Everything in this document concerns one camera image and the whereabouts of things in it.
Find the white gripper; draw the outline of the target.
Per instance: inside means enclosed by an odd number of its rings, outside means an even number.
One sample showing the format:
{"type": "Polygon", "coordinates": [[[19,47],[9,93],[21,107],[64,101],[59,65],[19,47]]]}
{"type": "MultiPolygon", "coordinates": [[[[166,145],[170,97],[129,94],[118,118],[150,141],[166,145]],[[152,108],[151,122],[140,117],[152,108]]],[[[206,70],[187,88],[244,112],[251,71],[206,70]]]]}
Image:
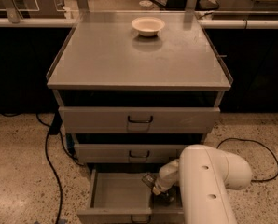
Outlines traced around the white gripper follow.
{"type": "MultiPolygon", "coordinates": [[[[165,181],[171,182],[173,185],[179,180],[179,159],[170,161],[169,163],[163,165],[158,173],[158,176],[163,178],[165,181]]],[[[155,195],[160,195],[161,192],[156,188],[152,188],[152,192],[155,195]]]]}

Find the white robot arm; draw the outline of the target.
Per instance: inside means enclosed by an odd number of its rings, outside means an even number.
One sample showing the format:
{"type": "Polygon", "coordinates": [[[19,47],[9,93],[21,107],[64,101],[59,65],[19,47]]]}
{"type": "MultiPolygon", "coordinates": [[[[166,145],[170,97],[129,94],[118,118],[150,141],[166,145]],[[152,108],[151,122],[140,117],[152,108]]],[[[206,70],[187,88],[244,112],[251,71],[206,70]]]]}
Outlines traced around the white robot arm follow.
{"type": "Polygon", "coordinates": [[[227,191],[244,189],[251,179],[252,170],[244,158],[191,145],[160,168],[152,192],[159,196],[177,184],[185,224],[237,224],[227,191]]]}

